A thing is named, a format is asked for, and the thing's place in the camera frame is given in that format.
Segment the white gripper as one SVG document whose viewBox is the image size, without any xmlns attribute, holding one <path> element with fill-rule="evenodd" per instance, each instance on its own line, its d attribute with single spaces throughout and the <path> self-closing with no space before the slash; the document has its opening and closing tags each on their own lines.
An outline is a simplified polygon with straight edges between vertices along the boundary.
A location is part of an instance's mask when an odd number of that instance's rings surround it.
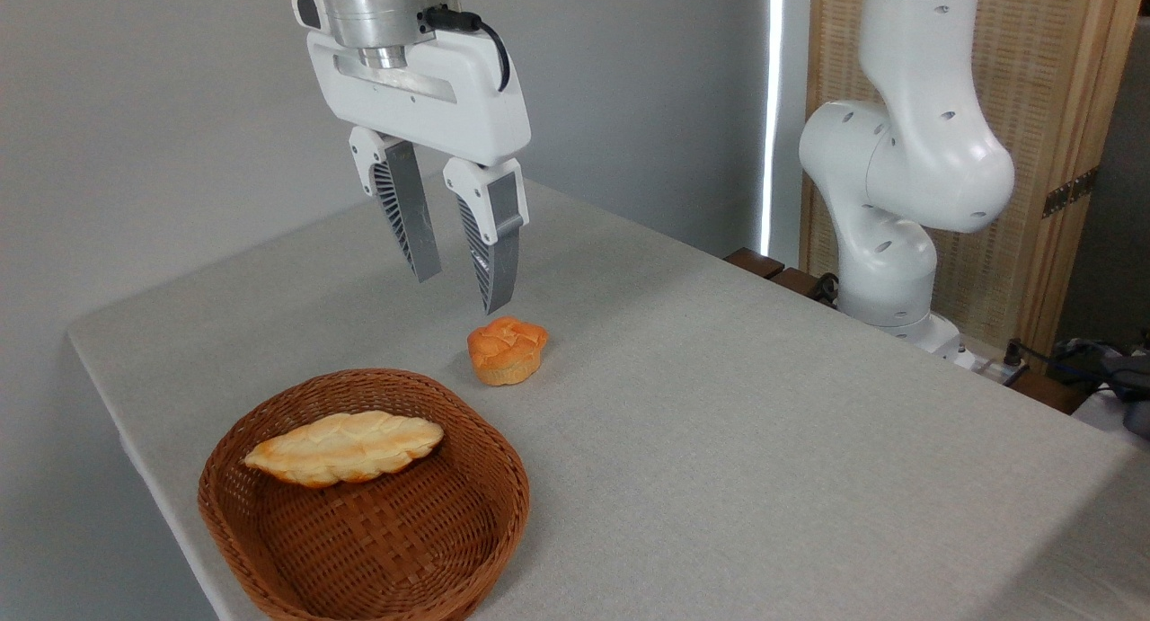
<svg viewBox="0 0 1150 621">
<path fill-rule="evenodd" d="M 442 270 L 413 141 L 457 156 L 444 179 L 457 195 L 485 314 L 500 310 L 513 297 L 520 229 L 530 221 L 514 155 L 531 138 L 503 44 L 459 0 L 292 7 L 325 102 L 356 125 L 348 150 L 358 182 L 381 204 L 411 273 L 424 282 Z"/>
</svg>

